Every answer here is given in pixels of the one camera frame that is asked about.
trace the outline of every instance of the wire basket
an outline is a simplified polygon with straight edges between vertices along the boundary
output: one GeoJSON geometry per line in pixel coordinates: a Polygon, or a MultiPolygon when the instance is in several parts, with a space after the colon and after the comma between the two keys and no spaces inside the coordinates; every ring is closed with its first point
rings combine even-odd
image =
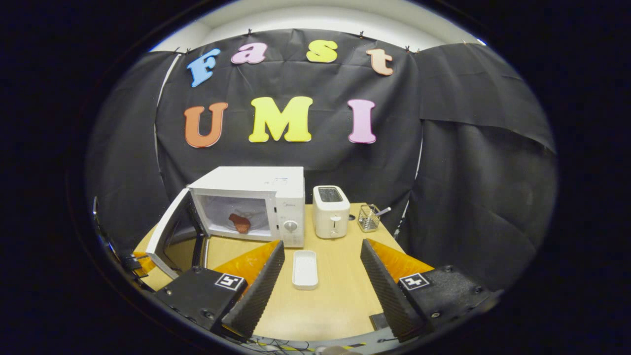
{"type": "Polygon", "coordinates": [[[379,227],[379,216],[375,214],[379,213],[379,209],[375,205],[362,205],[359,208],[359,216],[357,222],[359,227],[364,233],[370,233],[377,230],[379,227]]]}

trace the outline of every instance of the microwave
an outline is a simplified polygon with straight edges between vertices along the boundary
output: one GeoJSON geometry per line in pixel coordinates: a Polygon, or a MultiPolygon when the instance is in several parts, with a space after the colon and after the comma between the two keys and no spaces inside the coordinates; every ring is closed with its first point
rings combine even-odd
{"type": "Polygon", "coordinates": [[[195,247],[198,260],[193,261],[203,266],[208,236],[280,239],[286,248],[302,248],[304,230],[303,167],[221,166],[175,197],[154,228],[146,252],[156,266],[175,278],[191,267],[190,260],[178,261],[182,258],[170,257],[165,250],[187,238],[206,237],[205,246],[195,247]],[[244,219],[248,226],[240,228],[244,219]]]}

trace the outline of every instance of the open microwave door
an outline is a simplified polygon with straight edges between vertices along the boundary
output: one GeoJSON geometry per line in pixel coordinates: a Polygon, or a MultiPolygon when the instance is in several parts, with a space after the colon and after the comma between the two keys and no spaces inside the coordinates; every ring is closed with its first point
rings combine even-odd
{"type": "Polygon", "coordinates": [[[206,266],[208,234],[191,191],[183,189],[164,213],[147,245],[153,263],[172,279],[195,265],[206,266]]]}

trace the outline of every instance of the foam letter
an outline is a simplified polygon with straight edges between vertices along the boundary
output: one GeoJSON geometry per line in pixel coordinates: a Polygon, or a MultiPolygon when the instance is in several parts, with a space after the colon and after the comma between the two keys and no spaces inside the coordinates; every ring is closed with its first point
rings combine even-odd
{"type": "Polygon", "coordinates": [[[353,133],[348,140],[353,143],[375,143],[377,137],[372,134],[370,127],[370,110],[375,103],[368,100],[349,100],[348,105],[353,109],[353,133]]]}
{"type": "Polygon", "coordinates": [[[215,67],[215,59],[213,56],[221,53],[219,48],[215,48],[212,51],[204,54],[203,56],[192,61],[186,68],[191,70],[193,74],[193,84],[192,87],[196,87],[199,84],[206,81],[208,78],[213,76],[213,72],[210,69],[215,67]]]}
{"type": "Polygon", "coordinates": [[[242,45],[234,56],[232,56],[231,62],[235,64],[243,64],[248,62],[250,64],[260,63],[265,60],[265,50],[268,45],[265,43],[250,43],[242,45]]]}
{"type": "Polygon", "coordinates": [[[309,44],[307,59],[312,62],[330,63],[338,57],[334,51],[337,48],[338,44],[332,40],[315,40],[309,44]]]}
{"type": "Polygon", "coordinates": [[[386,61],[392,61],[383,49],[369,49],[366,54],[370,54],[370,65],[372,69],[381,75],[392,75],[394,70],[386,67],[386,61]]]}
{"type": "Polygon", "coordinates": [[[271,97],[258,97],[252,100],[254,106],[254,129],[249,137],[251,142],[264,142],[269,139],[265,133],[265,125],[274,140],[279,140],[285,127],[289,125],[286,141],[310,141],[311,134],[307,129],[307,115],[313,100],[306,96],[296,96],[289,101],[283,113],[278,110],[271,97]]]}
{"type": "Polygon", "coordinates": [[[223,110],[228,107],[226,102],[217,102],[208,107],[213,114],[210,133],[203,136],[199,134],[199,118],[204,112],[204,107],[195,106],[184,111],[186,117],[186,126],[184,128],[184,136],[186,142],[195,148],[206,148],[217,143],[221,136],[221,126],[223,124],[223,110]]]}

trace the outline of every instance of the white tray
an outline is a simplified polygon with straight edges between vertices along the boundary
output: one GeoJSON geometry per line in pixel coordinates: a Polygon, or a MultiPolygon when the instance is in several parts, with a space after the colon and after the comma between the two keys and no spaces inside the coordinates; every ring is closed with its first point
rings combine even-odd
{"type": "Polygon", "coordinates": [[[294,251],[292,283],[293,286],[299,290],[313,290],[317,287],[317,263],[315,251],[294,251]]]}

